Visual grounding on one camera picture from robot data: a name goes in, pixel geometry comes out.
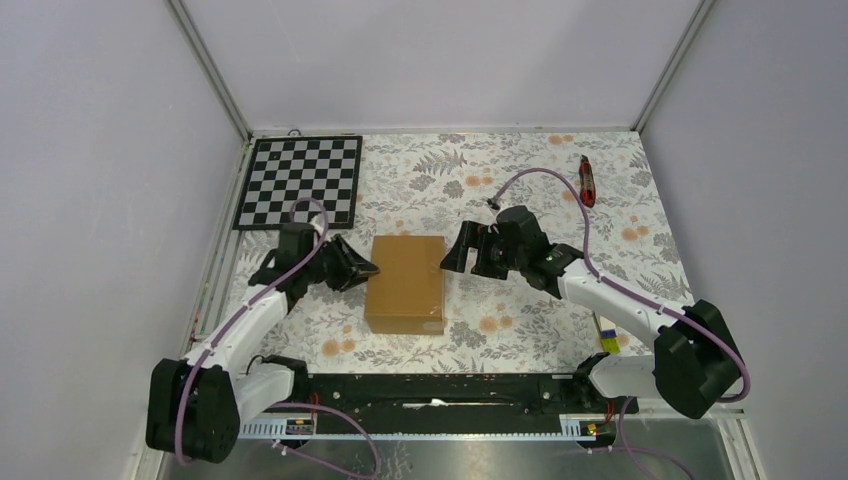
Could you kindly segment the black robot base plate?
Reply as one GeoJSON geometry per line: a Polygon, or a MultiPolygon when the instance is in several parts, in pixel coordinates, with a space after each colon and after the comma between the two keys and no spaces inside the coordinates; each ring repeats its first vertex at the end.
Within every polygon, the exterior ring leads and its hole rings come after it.
{"type": "Polygon", "coordinates": [[[320,434],[545,436],[638,410],[582,374],[308,374],[288,400],[319,408],[320,434]]]}

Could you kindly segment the red black utility knife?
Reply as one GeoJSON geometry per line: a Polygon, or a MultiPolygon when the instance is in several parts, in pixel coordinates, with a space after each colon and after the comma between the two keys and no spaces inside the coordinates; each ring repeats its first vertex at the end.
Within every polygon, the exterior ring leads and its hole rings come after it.
{"type": "Polygon", "coordinates": [[[596,187],[592,165],[586,155],[580,156],[579,179],[580,200],[587,208],[593,208],[596,203],[596,187]]]}

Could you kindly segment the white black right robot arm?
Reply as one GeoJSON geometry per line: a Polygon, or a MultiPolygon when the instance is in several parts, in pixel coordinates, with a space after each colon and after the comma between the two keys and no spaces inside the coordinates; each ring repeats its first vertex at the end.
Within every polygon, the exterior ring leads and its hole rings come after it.
{"type": "Polygon", "coordinates": [[[589,375],[573,386],[583,410],[597,412],[613,397],[644,397],[700,419],[714,404],[749,394],[750,374],[714,305],[685,306],[598,270],[585,250],[550,242],[526,207],[500,211],[491,225],[462,222],[441,268],[464,272],[469,250],[476,252],[472,274],[504,280],[515,271],[531,287],[599,314],[650,348],[648,355],[591,361],[589,375]]]}

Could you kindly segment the brown cardboard express box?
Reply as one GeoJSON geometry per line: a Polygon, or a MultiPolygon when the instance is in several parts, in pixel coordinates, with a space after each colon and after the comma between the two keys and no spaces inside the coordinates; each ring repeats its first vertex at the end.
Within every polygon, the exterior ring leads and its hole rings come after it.
{"type": "Polygon", "coordinates": [[[445,331],[442,236],[377,236],[364,318],[375,334],[442,335],[445,331]]]}

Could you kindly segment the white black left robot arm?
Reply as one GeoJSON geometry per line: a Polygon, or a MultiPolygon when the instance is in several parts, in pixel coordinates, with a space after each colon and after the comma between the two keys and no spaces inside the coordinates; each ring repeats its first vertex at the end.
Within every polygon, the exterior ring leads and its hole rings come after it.
{"type": "Polygon", "coordinates": [[[311,388],[305,362],[272,356],[254,363],[252,353],[310,286],[345,292],[378,272],[340,235],[309,223],[283,225],[230,319],[182,358],[154,367],[147,447],[182,461],[220,463],[259,414],[277,403],[288,411],[304,407],[311,388]]]}

